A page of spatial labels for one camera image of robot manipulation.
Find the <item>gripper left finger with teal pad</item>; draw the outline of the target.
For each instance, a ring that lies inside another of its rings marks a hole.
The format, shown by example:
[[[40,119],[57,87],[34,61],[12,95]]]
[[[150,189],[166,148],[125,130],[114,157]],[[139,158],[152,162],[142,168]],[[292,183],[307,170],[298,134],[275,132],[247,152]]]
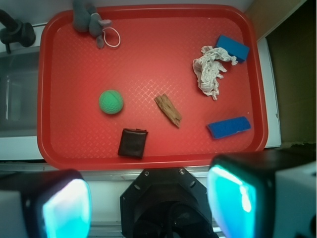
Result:
[[[90,188],[76,170],[0,176],[2,238],[86,238],[91,217]]]

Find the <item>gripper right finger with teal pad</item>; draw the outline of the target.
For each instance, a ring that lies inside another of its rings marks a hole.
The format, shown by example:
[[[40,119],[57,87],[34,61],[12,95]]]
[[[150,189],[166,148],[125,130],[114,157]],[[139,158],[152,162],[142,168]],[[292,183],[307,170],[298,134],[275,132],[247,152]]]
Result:
[[[314,238],[316,175],[313,152],[217,155],[207,177],[211,213],[227,238]]]

